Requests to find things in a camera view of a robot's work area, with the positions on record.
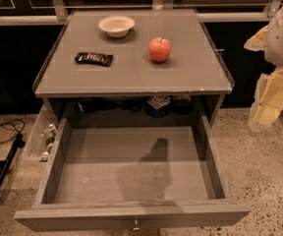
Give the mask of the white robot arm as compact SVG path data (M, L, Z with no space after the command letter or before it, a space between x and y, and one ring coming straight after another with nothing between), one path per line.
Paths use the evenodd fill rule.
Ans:
M250 110L249 127L261 132L270 128L283 111L283 6L267 26L246 41L244 48L263 51L265 60L275 66L269 75L260 75Z

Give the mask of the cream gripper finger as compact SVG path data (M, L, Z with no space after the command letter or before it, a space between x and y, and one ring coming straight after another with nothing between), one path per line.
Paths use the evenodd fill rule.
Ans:
M250 51L263 51L265 48L267 29L268 26L261 28L256 34L254 34L245 42L244 48Z
M248 125L253 132L261 132L270 128L283 111L283 67L260 75L254 99Z

